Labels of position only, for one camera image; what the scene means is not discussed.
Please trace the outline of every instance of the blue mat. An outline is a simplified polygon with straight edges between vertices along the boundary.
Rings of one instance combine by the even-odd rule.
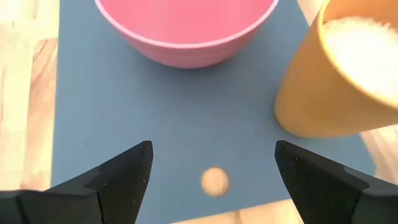
[[[94,0],[61,0],[52,184],[152,140],[137,223],[170,223],[289,198],[274,161],[278,139],[373,174],[359,136],[300,139],[274,119],[279,82],[307,30],[296,0],[280,0],[239,55],[182,70],[130,48]],[[225,197],[201,189],[210,166],[230,175]]]

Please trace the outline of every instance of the orange cup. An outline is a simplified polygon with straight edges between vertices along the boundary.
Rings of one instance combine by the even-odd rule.
[[[275,101],[278,122],[296,136],[328,138],[398,123],[396,103],[358,85],[330,56],[323,24],[348,16],[370,17],[398,29],[398,1],[323,3],[286,71]]]

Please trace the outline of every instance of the white liquid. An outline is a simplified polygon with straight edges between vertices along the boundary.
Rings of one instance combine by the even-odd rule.
[[[398,105],[398,32],[362,17],[328,21],[323,28],[331,56],[344,73],[378,98]]]

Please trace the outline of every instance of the wooden table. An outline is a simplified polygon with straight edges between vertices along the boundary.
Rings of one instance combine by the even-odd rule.
[[[311,22],[323,0],[298,0]],[[50,186],[59,0],[0,0],[0,190]],[[362,133],[376,175],[398,184],[398,127]],[[180,222],[302,223],[291,200]]]

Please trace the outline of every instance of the bowl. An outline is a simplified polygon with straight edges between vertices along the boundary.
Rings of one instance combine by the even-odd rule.
[[[278,0],[95,0],[111,25],[146,57],[200,68],[239,52]]]

